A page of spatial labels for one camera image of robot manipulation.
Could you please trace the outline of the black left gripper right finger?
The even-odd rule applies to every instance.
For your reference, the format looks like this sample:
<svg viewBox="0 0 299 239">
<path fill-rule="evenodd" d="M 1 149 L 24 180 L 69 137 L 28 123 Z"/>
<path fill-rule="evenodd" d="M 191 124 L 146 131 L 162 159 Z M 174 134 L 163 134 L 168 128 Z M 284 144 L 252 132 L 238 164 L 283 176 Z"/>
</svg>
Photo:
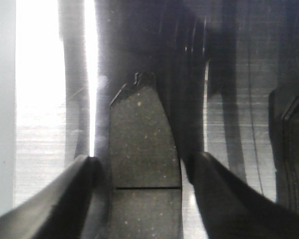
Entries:
<svg viewBox="0 0 299 239">
<path fill-rule="evenodd" d="M 299 239 L 299 215 L 270 201 L 209 153 L 185 163 L 210 239 Z"/>
</svg>

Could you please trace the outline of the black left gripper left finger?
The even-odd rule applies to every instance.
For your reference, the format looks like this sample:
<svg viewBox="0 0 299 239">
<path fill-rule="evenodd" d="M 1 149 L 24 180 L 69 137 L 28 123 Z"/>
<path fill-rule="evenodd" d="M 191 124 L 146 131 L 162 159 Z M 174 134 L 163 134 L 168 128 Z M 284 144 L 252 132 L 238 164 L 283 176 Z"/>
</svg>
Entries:
<svg viewBox="0 0 299 239">
<path fill-rule="evenodd" d="M 81 155 L 42 191 L 0 216 L 0 239 L 92 239 L 90 207 L 102 166 Z"/>
</svg>

